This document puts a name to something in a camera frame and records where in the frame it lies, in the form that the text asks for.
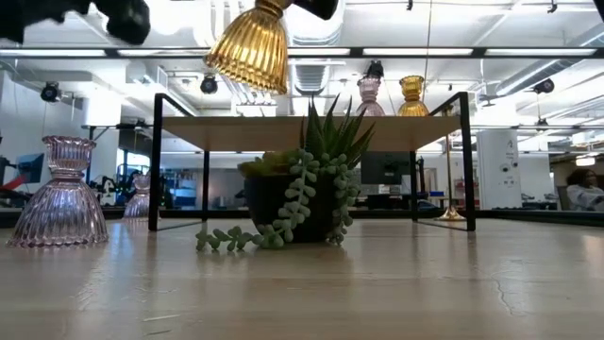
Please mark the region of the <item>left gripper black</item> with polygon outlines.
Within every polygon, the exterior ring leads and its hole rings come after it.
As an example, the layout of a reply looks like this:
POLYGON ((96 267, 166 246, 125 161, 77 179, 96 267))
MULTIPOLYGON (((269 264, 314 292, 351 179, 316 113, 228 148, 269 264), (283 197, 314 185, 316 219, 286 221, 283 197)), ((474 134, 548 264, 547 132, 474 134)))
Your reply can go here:
POLYGON ((91 5, 108 17, 110 36, 133 45, 144 43, 151 24, 143 0, 1 0, 1 38, 23 44, 28 26, 46 20, 63 24, 68 12, 87 15, 91 5))

